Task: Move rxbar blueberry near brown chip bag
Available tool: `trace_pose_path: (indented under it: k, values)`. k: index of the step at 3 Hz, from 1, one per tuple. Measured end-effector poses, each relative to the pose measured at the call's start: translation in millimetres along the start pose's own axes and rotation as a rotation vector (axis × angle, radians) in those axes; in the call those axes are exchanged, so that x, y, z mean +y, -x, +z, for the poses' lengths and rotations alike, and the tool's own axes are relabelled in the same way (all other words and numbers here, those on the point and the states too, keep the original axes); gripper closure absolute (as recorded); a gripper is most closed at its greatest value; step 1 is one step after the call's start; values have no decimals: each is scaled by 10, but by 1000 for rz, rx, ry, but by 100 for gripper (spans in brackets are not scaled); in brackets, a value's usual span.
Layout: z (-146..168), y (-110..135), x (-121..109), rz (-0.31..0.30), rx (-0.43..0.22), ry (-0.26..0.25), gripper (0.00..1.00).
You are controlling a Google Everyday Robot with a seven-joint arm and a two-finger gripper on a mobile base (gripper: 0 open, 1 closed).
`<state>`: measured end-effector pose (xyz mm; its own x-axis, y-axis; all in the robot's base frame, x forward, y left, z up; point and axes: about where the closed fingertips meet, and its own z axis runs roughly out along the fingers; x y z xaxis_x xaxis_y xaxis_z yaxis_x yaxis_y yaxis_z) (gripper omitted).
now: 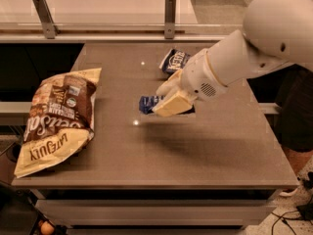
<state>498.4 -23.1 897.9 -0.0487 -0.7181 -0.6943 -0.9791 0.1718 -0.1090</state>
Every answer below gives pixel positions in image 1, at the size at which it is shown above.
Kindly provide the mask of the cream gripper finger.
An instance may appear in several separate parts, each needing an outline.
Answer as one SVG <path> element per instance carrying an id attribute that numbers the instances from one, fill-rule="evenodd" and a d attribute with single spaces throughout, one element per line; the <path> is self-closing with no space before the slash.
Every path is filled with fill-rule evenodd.
<path id="1" fill-rule="evenodd" d="M 197 97 L 186 90 L 171 89 L 167 93 L 158 91 L 162 99 L 153 107 L 153 112 L 160 117 L 171 117 L 189 111 Z"/>
<path id="2" fill-rule="evenodd" d="M 181 92 L 180 80 L 182 70 L 171 75 L 157 90 L 157 96 L 171 97 Z"/>

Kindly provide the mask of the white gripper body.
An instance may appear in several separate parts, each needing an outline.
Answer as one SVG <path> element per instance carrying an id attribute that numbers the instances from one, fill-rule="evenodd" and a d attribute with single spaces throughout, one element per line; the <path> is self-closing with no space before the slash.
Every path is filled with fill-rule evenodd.
<path id="1" fill-rule="evenodd" d="M 207 49 L 202 49 L 188 60 L 182 69 L 180 84 L 184 90 L 202 101 L 223 95 L 228 89 L 214 74 Z"/>

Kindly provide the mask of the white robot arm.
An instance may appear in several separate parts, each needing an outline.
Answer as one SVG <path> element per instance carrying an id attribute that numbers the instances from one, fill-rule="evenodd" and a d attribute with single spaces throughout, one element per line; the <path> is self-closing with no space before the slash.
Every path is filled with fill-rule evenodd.
<path id="1" fill-rule="evenodd" d="M 161 117 L 190 110 L 197 100 L 224 94 L 242 78 L 292 64 L 313 71 L 313 0 L 252 0 L 243 28 L 192 56 L 156 91 Z"/>

